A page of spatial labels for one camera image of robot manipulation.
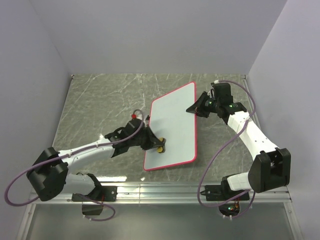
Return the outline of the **yellow whiteboard eraser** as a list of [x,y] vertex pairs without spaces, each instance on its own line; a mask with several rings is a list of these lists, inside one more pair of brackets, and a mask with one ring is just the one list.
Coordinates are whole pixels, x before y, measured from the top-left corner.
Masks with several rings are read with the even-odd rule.
[[159,138],[158,140],[160,141],[160,146],[158,146],[158,147],[156,148],[156,151],[157,151],[159,154],[162,154],[162,153],[164,153],[165,150],[166,150],[166,149],[165,149],[166,139],[163,138],[163,137],[161,137],[161,138]]

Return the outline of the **red framed whiteboard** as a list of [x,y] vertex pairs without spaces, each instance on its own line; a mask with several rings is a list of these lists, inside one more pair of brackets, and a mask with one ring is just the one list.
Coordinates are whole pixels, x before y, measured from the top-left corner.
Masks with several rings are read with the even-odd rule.
[[197,157],[196,115],[186,109],[196,101],[196,83],[189,82],[152,101],[149,126],[165,138],[165,152],[144,155],[143,169],[155,171],[192,163]]

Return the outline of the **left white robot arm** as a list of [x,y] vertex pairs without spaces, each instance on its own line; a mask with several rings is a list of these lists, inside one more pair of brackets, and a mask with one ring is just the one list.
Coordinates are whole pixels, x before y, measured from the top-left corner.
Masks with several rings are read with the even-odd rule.
[[41,201],[49,201],[60,193],[85,196],[89,201],[106,198],[104,187],[92,173],[78,170],[102,159],[110,159],[126,153],[131,147],[147,151],[165,151],[166,140],[156,137],[149,125],[142,127],[128,123],[106,134],[96,142],[74,149],[56,151],[53,147],[44,150],[34,162],[35,169],[26,177]]

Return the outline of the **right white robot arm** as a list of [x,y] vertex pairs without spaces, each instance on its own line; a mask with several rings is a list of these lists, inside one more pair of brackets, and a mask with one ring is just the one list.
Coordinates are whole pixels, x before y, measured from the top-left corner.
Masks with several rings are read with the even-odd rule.
[[240,102],[234,102],[229,93],[210,97],[203,92],[186,112],[201,118],[215,113],[239,137],[252,157],[249,171],[224,177],[220,189],[222,197],[232,200],[241,190],[256,193],[285,187],[290,183],[291,154],[287,148],[279,148],[270,141],[250,117]]

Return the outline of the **aluminium front rail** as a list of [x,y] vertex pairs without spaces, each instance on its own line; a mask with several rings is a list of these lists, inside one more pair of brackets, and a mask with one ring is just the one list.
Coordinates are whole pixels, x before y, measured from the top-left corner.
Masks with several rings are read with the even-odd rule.
[[[103,182],[116,186],[116,201],[110,204],[198,204],[197,183],[181,182]],[[287,187],[256,193],[253,203],[290,203]],[[61,193],[49,201],[36,200],[33,204],[80,204],[73,202],[71,193]]]

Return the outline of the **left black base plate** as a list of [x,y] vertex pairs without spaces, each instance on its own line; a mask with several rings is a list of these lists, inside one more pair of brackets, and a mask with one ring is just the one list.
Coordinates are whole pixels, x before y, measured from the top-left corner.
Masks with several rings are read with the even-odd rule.
[[92,190],[84,191],[83,193],[73,193],[71,200],[73,202],[86,201],[86,198],[98,202],[115,202],[117,199],[118,188],[115,185],[98,185]]

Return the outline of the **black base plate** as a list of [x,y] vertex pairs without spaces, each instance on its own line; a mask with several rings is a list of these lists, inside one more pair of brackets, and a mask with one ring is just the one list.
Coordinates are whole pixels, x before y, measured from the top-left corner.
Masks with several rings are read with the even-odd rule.
[[222,185],[205,185],[204,190],[200,192],[200,195],[205,196],[207,202],[222,202],[241,193],[244,194],[237,198],[239,201],[248,201],[250,199],[248,192],[245,192],[244,190],[233,191],[228,186]]
[[98,202],[115,202],[117,199],[118,188],[115,185],[98,185],[92,190],[84,191],[83,193],[73,193],[71,200],[73,202],[86,201],[86,198]]

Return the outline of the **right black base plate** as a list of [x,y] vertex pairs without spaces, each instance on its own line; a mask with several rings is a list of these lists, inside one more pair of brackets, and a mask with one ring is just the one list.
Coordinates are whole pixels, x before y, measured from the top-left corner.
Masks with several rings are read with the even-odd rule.
[[204,190],[200,192],[200,195],[205,196],[207,202],[222,202],[241,193],[244,194],[237,198],[239,201],[248,201],[250,199],[248,192],[245,192],[244,190],[233,191],[228,186],[222,185],[205,185]]

